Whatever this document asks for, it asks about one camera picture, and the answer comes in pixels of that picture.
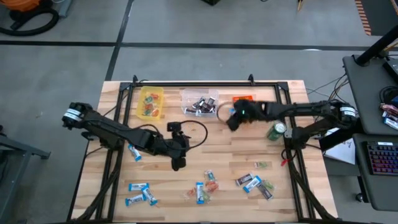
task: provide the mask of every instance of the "orange vacuum hose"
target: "orange vacuum hose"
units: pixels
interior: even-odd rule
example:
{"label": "orange vacuum hose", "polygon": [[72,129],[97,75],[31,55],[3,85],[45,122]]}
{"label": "orange vacuum hose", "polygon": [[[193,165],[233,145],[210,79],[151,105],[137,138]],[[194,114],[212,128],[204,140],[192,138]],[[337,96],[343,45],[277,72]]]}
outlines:
{"label": "orange vacuum hose", "polygon": [[21,12],[34,9],[40,4],[40,0],[0,0],[0,2],[10,10]]}

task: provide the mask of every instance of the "black hose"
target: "black hose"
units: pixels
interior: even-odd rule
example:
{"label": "black hose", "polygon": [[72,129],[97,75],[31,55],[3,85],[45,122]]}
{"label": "black hose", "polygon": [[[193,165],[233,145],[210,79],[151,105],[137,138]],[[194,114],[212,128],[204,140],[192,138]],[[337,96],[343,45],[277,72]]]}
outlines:
{"label": "black hose", "polygon": [[20,27],[20,26],[24,25],[27,21],[31,20],[33,17],[41,15],[41,14],[45,14],[45,13],[52,14],[53,16],[52,16],[51,21],[42,27],[32,29],[32,30],[23,30],[23,31],[7,30],[7,29],[0,27],[0,33],[6,34],[6,35],[11,35],[11,36],[16,36],[16,37],[27,37],[27,36],[32,36],[32,35],[37,35],[37,34],[42,34],[44,32],[47,32],[48,30],[52,29],[55,25],[57,25],[57,22],[60,19],[58,12],[49,7],[42,8],[42,9],[36,9],[36,10],[33,10],[32,12],[25,13],[23,15],[22,19],[17,21],[17,26]]}

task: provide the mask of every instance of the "black desk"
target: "black desk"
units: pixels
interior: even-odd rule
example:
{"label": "black desk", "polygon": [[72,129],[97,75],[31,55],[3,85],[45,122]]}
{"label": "black desk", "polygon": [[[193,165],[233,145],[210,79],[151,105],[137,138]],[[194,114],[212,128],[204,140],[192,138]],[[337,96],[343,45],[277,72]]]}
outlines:
{"label": "black desk", "polygon": [[363,187],[365,188],[365,192],[362,193],[366,194],[374,209],[398,212],[398,176],[371,175],[367,161],[368,152],[362,145],[365,141],[397,142],[398,137],[354,134],[353,139],[355,143],[356,160],[364,182]]}
{"label": "black desk", "polygon": [[357,65],[353,57],[343,64],[354,95],[363,131],[366,134],[398,135],[398,130],[383,123],[379,92],[386,86],[398,86],[383,68],[384,59],[372,59],[369,66]]}

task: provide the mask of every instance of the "black floor stripe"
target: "black floor stripe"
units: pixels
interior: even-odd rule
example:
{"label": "black floor stripe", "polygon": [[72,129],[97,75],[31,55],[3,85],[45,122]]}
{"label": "black floor stripe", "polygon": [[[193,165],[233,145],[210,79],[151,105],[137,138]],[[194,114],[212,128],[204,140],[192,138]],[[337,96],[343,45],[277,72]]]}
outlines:
{"label": "black floor stripe", "polygon": [[124,33],[126,33],[127,24],[129,22],[130,12],[131,12],[133,2],[134,2],[134,0],[129,0],[129,2],[127,3],[126,11],[124,12],[122,24],[120,26],[118,39],[116,41],[116,46],[113,49],[111,61],[109,62],[108,71],[106,72],[105,81],[112,80],[114,68],[116,66],[116,61],[118,60],[118,56],[119,56],[119,52],[120,52],[121,42],[123,41]]}
{"label": "black floor stripe", "polygon": [[62,42],[62,41],[19,41],[0,40],[0,45],[21,46],[71,46],[71,47],[114,47],[115,42]]}
{"label": "black floor stripe", "polygon": [[267,44],[184,44],[184,43],[122,43],[121,47],[171,48],[171,49],[253,49],[253,50],[337,50],[365,51],[367,46],[319,46],[319,45],[267,45]]}

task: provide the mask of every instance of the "table leg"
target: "table leg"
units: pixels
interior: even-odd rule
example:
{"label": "table leg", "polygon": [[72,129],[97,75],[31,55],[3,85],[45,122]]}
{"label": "table leg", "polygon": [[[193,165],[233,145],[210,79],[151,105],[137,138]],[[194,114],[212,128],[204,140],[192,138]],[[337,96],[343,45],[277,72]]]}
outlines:
{"label": "table leg", "polygon": [[362,201],[365,203],[369,203],[368,195],[366,194],[366,189],[365,185],[363,184],[363,180],[361,176],[358,176],[358,183],[359,183],[359,188],[361,189],[361,196],[362,196]]}

